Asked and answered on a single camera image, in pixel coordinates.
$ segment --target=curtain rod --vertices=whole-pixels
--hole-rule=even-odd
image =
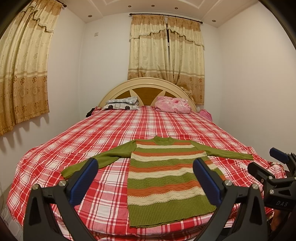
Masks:
[[[163,16],[169,16],[169,17],[175,17],[175,18],[184,18],[184,17],[178,17],[178,16],[173,16],[173,15],[168,15],[168,14],[157,14],[157,13],[130,13],[130,16],[132,16],[132,15],[141,15],[141,14],[163,15]],[[190,19],[190,18],[184,18],[184,19],[191,20],[191,21],[195,21],[195,22],[199,22],[199,23],[203,24],[202,21],[193,20],[193,19]]]
[[[59,2],[59,3],[61,3],[61,4],[63,4],[63,7],[67,7],[67,5],[64,4],[63,2],[60,2],[59,0],[56,0],[56,1]]]

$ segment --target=metal screw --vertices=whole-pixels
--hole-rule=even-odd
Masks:
[[[39,188],[39,185],[38,184],[34,184],[33,186],[32,186],[32,189],[33,190],[37,190]]]
[[[230,187],[232,185],[232,181],[230,181],[230,180],[225,180],[224,183],[228,187]]]
[[[60,182],[59,182],[59,186],[60,187],[63,187],[63,186],[65,186],[67,184],[67,181],[66,180],[61,180]]]
[[[253,183],[252,184],[252,188],[255,189],[255,190],[257,190],[259,187],[258,187],[258,185],[256,183]]]

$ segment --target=arched wooden headboard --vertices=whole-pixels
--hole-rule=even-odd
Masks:
[[[197,112],[194,102],[180,87],[169,81],[152,77],[141,77],[121,83],[105,95],[98,106],[103,107],[106,101],[110,99],[121,99],[131,96],[138,97],[139,106],[153,106],[157,96],[183,98],[188,100],[192,111]]]

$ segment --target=striped sweater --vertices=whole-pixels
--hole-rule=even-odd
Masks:
[[[94,156],[99,168],[120,157],[130,157],[127,205],[130,226],[153,227],[211,213],[211,205],[193,174],[192,163],[200,157],[207,166],[225,179],[208,155],[250,159],[252,155],[219,150],[190,140],[154,137],[133,140]],[[62,171],[65,178],[86,162]]]

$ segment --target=curtain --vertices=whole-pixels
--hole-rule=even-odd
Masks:
[[[0,135],[49,112],[47,58],[61,6],[33,0],[0,39]]]
[[[169,79],[168,37],[164,16],[134,15],[130,31],[128,79]]]
[[[198,22],[168,17],[170,42],[169,81],[204,104],[205,64],[203,39]]]

